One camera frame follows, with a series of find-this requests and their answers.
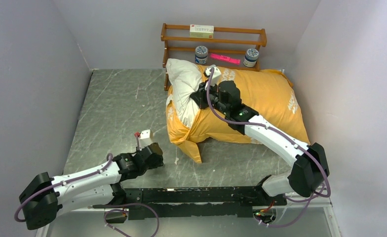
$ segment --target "jar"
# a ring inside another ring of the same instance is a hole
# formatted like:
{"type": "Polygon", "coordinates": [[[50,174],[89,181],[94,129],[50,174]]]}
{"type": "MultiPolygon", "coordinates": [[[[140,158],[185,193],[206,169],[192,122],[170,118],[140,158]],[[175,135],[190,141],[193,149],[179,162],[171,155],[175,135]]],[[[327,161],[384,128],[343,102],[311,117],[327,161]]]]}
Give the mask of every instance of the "jar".
{"type": "Polygon", "coordinates": [[[256,65],[256,61],[258,60],[258,58],[259,58],[259,51],[254,48],[250,48],[246,50],[243,64],[246,67],[253,68],[256,65]]]}
{"type": "Polygon", "coordinates": [[[205,64],[208,58],[208,49],[205,46],[198,46],[195,49],[195,63],[205,64]]]}

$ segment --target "orange bag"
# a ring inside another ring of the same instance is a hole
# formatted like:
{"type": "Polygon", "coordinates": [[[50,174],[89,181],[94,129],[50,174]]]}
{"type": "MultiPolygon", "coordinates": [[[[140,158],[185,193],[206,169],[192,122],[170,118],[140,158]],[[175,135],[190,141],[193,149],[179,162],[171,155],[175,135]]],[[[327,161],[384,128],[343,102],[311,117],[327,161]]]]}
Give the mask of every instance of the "orange bag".
{"type": "MultiPolygon", "coordinates": [[[[266,120],[288,135],[310,143],[304,127],[301,109],[292,89],[293,84],[283,73],[278,70],[253,72],[218,68],[222,72],[218,83],[224,80],[234,80],[244,104],[258,111],[266,120]]],[[[203,73],[206,67],[198,65],[198,69],[203,73]]],[[[172,87],[170,87],[168,95],[172,92],[172,87]]],[[[256,142],[231,129],[227,123],[219,120],[209,108],[199,110],[190,129],[179,121],[173,101],[167,105],[166,114],[170,142],[176,144],[196,163],[202,162],[196,143],[202,142],[208,137],[224,142],[256,142]]]]}

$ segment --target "wire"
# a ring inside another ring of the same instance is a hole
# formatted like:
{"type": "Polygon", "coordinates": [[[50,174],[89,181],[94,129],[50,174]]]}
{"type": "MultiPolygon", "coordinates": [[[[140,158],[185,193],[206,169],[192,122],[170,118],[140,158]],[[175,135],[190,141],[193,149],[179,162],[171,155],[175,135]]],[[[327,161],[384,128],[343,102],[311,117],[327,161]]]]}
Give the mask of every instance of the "wire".
{"type": "Polygon", "coordinates": [[[274,204],[275,204],[275,200],[273,200],[273,201],[271,202],[271,204],[270,204],[266,209],[260,210],[260,212],[267,212],[267,211],[269,211],[269,209],[271,209],[271,208],[273,207],[274,204]]]}
{"type": "Polygon", "coordinates": [[[250,199],[256,199],[256,198],[258,198],[258,197],[249,197],[249,196],[246,196],[246,195],[243,195],[243,194],[233,194],[233,196],[234,195],[237,195],[237,196],[240,196],[240,197],[245,197],[245,198],[250,198],[250,199]]]}
{"type": "Polygon", "coordinates": [[[140,133],[139,132],[136,132],[134,133],[134,136],[135,136],[135,140],[137,140],[137,151],[140,150],[140,133]]]}
{"type": "MultiPolygon", "coordinates": [[[[320,193],[325,189],[324,183],[322,185],[323,186],[321,187],[320,193]]],[[[312,197],[309,197],[309,198],[303,199],[303,200],[294,200],[294,199],[292,199],[290,197],[287,197],[285,194],[283,196],[284,196],[285,199],[290,200],[291,202],[306,202],[306,201],[313,200],[314,198],[318,197],[319,195],[314,195],[312,197]]]]}
{"type": "MultiPolygon", "coordinates": [[[[158,214],[156,211],[154,211],[153,208],[145,205],[145,204],[142,204],[142,203],[128,203],[128,204],[124,204],[124,205],[107,205],[107,207],[111,207],[111,208],[124,208],[124,207],[128,207],[128,206],[143,206],[143,207],[146,207],[148,208],[150,211],[152,211],[152,213],[154,214],[156,220],[157,220],[157,227],[155,229],[155,232],[153,233],[153,235],[151,237],[154,237],[157,235],[157,232],[158,232],[158,228],[159,228],[159,225],[160,225],[160,221],[159,221],[159,218],[158,218],[158,214]]],[[[109,228],[113,229],[114,231],[117,231],[118,233],[126,236],[126,237],[131,237],[129,235],[127,235],[126,233],[124,233],[123,231],[121,231],[120,229],[118,228],[115,228],[113,225],[109,224],[107,221],[106,221],[106,216],[111,213],[111,212],[121,212],[121,213],[126,213],[126,211],[124,210],[121,210],[121,209],[112,209],[108,212],[105,213],[104,215],[104,222],[105,222],[105,227],[108,226],[109,228]]]]}
{"type": "Polygon", "coordinates": [[[220,120],[226,122],[226,123],[231,123],[231,124],[237,124],[237,125],[254,125],[254,126],[260,126],[260,127],[263,127],[265,129],[269,129],[271,131],[274,131],[276,133],[278,133],[279,135],[281,135],[283,138],[285,138],[286,140],[288,140],[292,145],[298,145],[298,149],[302,152],[304,152],[304,154],[306,154],[314,163],[315,165],[317,166],[317,168],[320,170],[321,172],[321,175],[323,176],[323,180],[326,184],[326,188],[327,188],[327,194],[322,194],[322,193],[319,193],[319,192],[314,192],[314,194],[308,199],[308,202],[307,204],[305,205],[305,207],[303,208],[303,210],[301,211],[301,213],[298,215],[298,217],[296,219],[294,219],[292,222],[288,223],[288,224],[285,224],[285,225],[268,225],[268,226],[271,226],[271,227],[274,227],[274,228],[279,228],[279,227],[287,227],[287,226],[290,226],[292,224],[294,224],[295,222],[297,222],[301,216],[304,214],[305,210],[307,209],[307,207],[309,206],[310,202],[312,199],[314,199],[315,197],[317,196],[320,196],[320,197],[324,197],[324,198],[328,198],[330,197],[331,195],[331,189],[330,189],[330,183],[329,183],[329,180],[327,179],[327,175],[326,175],[326,172],[324,171],[323,167],[321,166],[321,164],[317,161],[317,159],[312,155],[310,154],[306,149],[302,148],[299,144],[295,143],[291,138],[289,138],[287,135],[285,135],[283,132],[279,131],[278,129],[276,128],[273,128],[273,127],[266,127],[266,125],[262,124],[262,123],[256,123],[256,122],[237,122],[237,121],[230,121],[230,120],[227,120],[223,117],[221,117],[217,111],[215,111],[214,107],[212,106],[211,104],[211,99],[210,99],[210,96],[209,96],[209,88],[211,87],[210,83],[211,83],[211,79],[214,75],[214,68],[211,68],[211,73],[210,73],[210,76],[209,76],[209,80],[208,80],[208,83],[206,85],[206,97],[207,97],[207,102],[208,102],[208,106],[209,108],[211,109],[212,113],[217,117],[219,118],[220,120]]]}
{"type": "Polygon", "coordinates": [[[100,174],[103,171],[105,171],[105,169],[108,168],[111,165],[112,159],[114,158],[114,156],[112,155],[112,153],[108,153],[106,157],[108,159],[108,162],[101,169],[98,169],[96,171],[93,171],[92,173],[88,173],[88,174],[85,174],[85,175],[82,175],[82,176],[79,176],[79,177],[76,177],[76,178],[71,178],[71,179],[68,179],[66,181],[61,181],[59,183],[50,185],[50,186],[48,186],[46,188],[43,188],[43,189],[39,190],[38,192],[32,194],[23,203],[21,203],[19,205],[18,209],[15,211],[15,215],[14,215],[15,221],[17,221],[17,222],[25,222],[26,221],[25,219],[20,219],[19,218],[19,212],[22,210],[22,208],[24,208],[24,206],[26,206],[26,204],[28,204],[32,199],[34,199],[36,196],[42,194],[43,192],[45,192],[47,190],[50,190],[50,189],[54,189],[54,188],[56,188],[58,186],[61,186],[61,185],[66,185],[68,183],[71,183],[71,182],[74,182],[74,181],[77,181],[77,180],[80,180],[80,179],[88,178],[88,177],[93,176],[95,174],[100,174]]]}

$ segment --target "wooden rack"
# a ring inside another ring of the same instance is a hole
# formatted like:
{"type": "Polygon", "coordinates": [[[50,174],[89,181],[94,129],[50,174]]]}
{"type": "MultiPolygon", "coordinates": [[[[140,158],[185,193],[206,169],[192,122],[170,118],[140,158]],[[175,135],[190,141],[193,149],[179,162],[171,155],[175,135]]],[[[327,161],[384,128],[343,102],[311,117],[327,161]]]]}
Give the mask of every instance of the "wooden rack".
{"type": "MultiPolygon", "coordinates": [[[[175,37],[175,36],[167,36],[166,30],[189,30],[189,25],[167,25],[163,23],[163,27],[161,28],[161,41],[164,41],[164,55],[163,55],[163,67],[166,67],[167,59],[169,58],[170,51],[178,51],[178,52],[195,52],[195,47],[172,47],[169,46],[169,41],[196,41],[196,42],[211,42],[211,43],[231,43],[231,44],[248,44],[254,45],[255,49],[259,50],[260,46],[266,46],[266,32],[265,29],[254,30],[254,29],[242,29],[242,28],[225,28],[225,27],[214,27],[214,32],[228,32],[228,33],[244,33],[244,34],[258,34],[259,40],[235,40],[235,39],[204,39],[204,38],[190,38],[190,37],[175,37]]],[[[246,50],[228,50],[228,49],[208,49],[210,53],[223,53],[223,54],[245,54],[246,50]]],[[[239,66],[228,66],[226,68],[230,69],[240,69],[240,70],[249,70],[249,71],[259,71],[260,65],[259,60],[256,62],[256,65],[253,68],[248,67],[239,67],[239,66]]],[[[164,81],[164,90],[169,89],[169,77],[166,73],[166,78],[164,81]]]]}

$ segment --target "pink marker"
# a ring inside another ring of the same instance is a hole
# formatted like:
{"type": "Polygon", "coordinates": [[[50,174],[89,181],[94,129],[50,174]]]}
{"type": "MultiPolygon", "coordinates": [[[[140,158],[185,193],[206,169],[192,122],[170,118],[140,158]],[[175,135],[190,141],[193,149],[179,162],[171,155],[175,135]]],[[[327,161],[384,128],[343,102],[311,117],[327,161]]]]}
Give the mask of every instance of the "pink marker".
{"type": "Polygon", "coordinates": [[[227,57],[224,55],[218,55],[215,53],[211,53],[210,57],[213,59],[224,61],[224,62],[229,62],[229,63],[233,63],[233,64],[237,64],[237,65],[240,64],[240,59],[230,58],[230,57],[227,57]]]}

